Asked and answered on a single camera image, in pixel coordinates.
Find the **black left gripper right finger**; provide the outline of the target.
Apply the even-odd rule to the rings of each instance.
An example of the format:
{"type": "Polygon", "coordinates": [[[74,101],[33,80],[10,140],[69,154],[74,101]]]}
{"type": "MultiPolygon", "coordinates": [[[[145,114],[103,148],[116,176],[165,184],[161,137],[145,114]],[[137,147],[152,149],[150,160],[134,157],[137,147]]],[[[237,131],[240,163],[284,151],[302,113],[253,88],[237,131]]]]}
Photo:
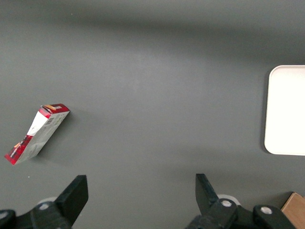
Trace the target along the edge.
{"type": "Polygon", "coordinates": [[[195,176],[195,197],[201,214],[186,226],[188,229],[295,228],[274,206],[256,205],[249,211],[229,198],[218,197],[205,174],[195,176]]]}

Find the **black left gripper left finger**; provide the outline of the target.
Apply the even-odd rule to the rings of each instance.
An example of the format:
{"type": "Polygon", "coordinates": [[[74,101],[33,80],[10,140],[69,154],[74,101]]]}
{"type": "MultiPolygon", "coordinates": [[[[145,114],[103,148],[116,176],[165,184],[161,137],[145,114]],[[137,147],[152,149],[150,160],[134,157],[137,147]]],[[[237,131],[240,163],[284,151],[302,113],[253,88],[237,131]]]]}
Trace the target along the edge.
{"type": "Polygon", "coordinates": [[[86,175],[78,175],[54,201],[44,201],[17,216],[12,209],[0,211],[2,229],[71,229],[89,198],[86,175]]]}

